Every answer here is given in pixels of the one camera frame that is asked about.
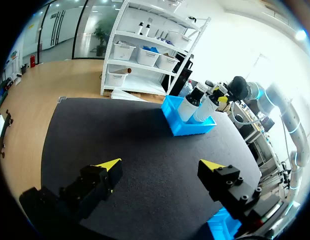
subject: blue object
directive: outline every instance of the blue object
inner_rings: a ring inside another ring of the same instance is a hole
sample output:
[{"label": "blue object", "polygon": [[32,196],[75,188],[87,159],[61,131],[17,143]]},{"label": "blue object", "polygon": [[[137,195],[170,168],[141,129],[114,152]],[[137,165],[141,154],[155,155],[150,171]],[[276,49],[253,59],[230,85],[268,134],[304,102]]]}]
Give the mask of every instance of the blue object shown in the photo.
[{"label": "blue object", "polygon": [[159,51],[157,51],[157,48],[156,47],[151,47],[151,48],[149,48],[148,46],[143,46],[143,49],[144,50],[147,50],[147,51],[151,51],[151,52],[153,52],[153,53],[157,53],[157,54],[159,54]]},{"label": "blue object", "polygon": [[215,240],[234,239],[234,235],[242,225],[239,220],[231,217],[225,207],[222,207],[207,223]]},{"label": "blue object", "polygon": [[183,97],[167,95],[161,105],[161,110],[174,136],[206,134],[216,126],[211,116],[205,122],[199,124],[188,124],[182,121],[177,109],[183,99]]}]

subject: cardboard tube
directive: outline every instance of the cardboard tube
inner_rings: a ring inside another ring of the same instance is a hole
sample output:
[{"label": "cardboard tube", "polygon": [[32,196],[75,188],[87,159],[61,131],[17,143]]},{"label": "cardboard tube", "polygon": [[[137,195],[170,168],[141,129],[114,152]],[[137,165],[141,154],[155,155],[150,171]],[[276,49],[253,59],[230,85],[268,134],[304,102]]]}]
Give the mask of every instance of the cardboard tube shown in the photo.
[{"label": "cardboard tube", "polygon": [[113,71],[112,74],[130,74],[132,72],[131,68],[125,68],[117,71]]}]

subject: table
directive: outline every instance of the table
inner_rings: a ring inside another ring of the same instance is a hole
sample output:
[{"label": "table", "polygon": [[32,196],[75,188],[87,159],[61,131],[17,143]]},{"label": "table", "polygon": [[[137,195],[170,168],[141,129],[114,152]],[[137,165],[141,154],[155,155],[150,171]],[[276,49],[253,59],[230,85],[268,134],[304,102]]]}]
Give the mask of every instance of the table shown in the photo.
[{"label": "table", "polygon": [[120,240],[212,239],[206,221],[222,205],[198,179],[199,159],[232,164],[257,186],[259,168],[226,113],[213,114],[217,126],[207,134],[173,137],[160,107],[99,98],[57,105],[43,147],[42,185],[57,194],[80,168],[122,159],[113,194],[81,225]]}]

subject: black lid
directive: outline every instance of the black lid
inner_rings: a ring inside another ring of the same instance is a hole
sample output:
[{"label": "black lid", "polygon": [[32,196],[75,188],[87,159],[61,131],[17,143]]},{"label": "black lid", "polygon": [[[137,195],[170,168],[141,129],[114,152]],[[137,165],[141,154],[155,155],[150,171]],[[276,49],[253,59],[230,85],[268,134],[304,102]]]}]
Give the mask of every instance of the black lid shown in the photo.
[{"label": "black lid", "polygon": [[214,83],[212,83],[210,80],[206,80],[205,84],[209,87],[214,87]]}]

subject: shelf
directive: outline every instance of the shelf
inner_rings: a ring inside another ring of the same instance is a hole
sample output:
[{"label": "shelf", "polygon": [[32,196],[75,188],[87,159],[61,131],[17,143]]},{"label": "shelf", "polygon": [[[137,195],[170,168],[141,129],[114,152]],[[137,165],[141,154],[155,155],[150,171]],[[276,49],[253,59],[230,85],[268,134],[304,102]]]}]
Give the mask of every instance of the shelf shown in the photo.
[{"label": "shelf", "polygon": [[158,79],[150,79],[129,74],[122,86],[104,86],[105,89],[113,90],[115,88],[122,91],[130,91],[145,94],[156,94],[165,96],[166,92]]},{"label": "shelf", "polygon": [[179,52],[181,54],[184,54],[184,55],[188,54],[186,51],[181,50],[178,47],[175,47],[175,46],[173,46],[171,44],[168,44],[168,43],[166,43],[164,41],[158,40],[158,39],[153,38],[153,37],[138,35],[136,33],[128,32],[128,31],[116,31],[115,34],[119,35],[119,36],[126,36],[126,37],[130,37],[130,38],[145,40],[147,42],[154,43],[154,44],[157,44],[157,45],[161,45],[161,46],[163,46],[165,48],[168,48],[168,49],[172,49],[172,50],[174,50],[176,52]]},{"label": "shelf", "polygon": [[188,19],[187,17],[181,17],[173,13],[172,11],[163,9],[159,6],[155,6],[153,4],[150,4],[148,2],[140,1],[140,0],[130,0],[129,1],[129,7],[146,11],[148,13],[159,15],[160,17],[166,18],[170,21],[173,21],[177,23],[178,25],[183,26],[187,29],[195,29],[197,31],[201,31],[201,29],[196,26],[192,20]]},{"label": "shelf", "polygon": [[142,65],[142,64],[139,64],[135,59],[130,59],[129,61],[117,60],[117,59],[113,58],[113,55],[111,55],[109,57],[107,64],[122,65],[122,66],[131,67],[131,68],[139,68],[139,69],[149,70],[149,71],[153,71],[153,72],[157,72],[157,73],[161,73],[161,74],[167,74],[167,75],[171,75],[173,77],[176,76],[176,73],[160,69],[157,66]]}]

